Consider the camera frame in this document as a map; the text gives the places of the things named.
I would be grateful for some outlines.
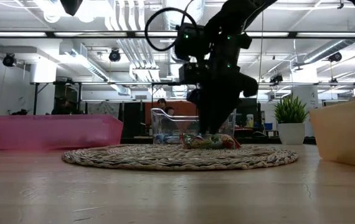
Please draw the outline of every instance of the potted plant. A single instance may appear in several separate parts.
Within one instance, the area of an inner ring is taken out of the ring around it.
[[[302,103],[298,97],[289,96],[281,99],[275,105],[275,117],[277,130],[282,144],[300,145],[305,138],[305,124],[308,116],[305,110],[306,103]]]

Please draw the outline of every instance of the beige plastic bin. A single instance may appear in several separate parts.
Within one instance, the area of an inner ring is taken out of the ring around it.
[[[355,166],[355,100],[312,110],[320,157]]]

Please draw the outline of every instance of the black cable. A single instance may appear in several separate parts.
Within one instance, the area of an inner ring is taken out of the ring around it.
[[[190,6],[190,4],[191,4],[192,2],[194,2],[194,0],[191,0],[191,1],[187,4],[186,8],[184,9],[185,12],[187,12],[187,10],[189,9],[189,6]],[[183,16],[182,16],[182,21],[181,21],[181,23],[180,23],[180,26],[183,26],[185,17],[186,17],[186,15],[183,14]]]
[[[150,47],[154,50],[157,50],[157,51],[167,51],[169,49],[171,49],[173,46],[175,46],[175,42],[176,40],[171,44],[169,45],[168,47],[164,48],[164,49],[159,49],[157,48],[156,46],[154,46],[154,44],[151,42],[149,36],[148,36],[148,29],[150,27],[150,24],[151,22],[155,19],[155,17],[157,17],[158,15],[164,13],[164,12],[169,12],[169,11],[176,11],[176,12],[180,12],[181,14],[187,16],[187,18],[189,18],[189,20],[191,21],[191,23],[193,24],[194,26],[194,29],[196,30],[196,36],[199,37],[200,36],[200,30],[198,29],[197,27],[197,23],[196,21],[194,20],[194,18],[188,14],[187,12],[183,11],[182,9],[178,9],[178,8],[175,8],[175,7],[166,7],[166,8],[163,8],[161,10],[159,10],[158,12],[154,13],[147,21],[146,23],[146,27],[144,28],[144,37],[146,38],[146,41],[148,43],[148,45],[150,45]]]

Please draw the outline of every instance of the white plant pot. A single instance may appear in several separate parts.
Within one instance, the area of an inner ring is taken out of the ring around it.
[[[305,124],[278,124],[278,136],[284,145],[302,145],[305,139]]]

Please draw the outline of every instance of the snack bag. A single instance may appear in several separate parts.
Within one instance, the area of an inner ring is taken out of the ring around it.
[[[185,149],[238,149],[240,144],[227,134],[196,136],[181,134],[180,141]]]

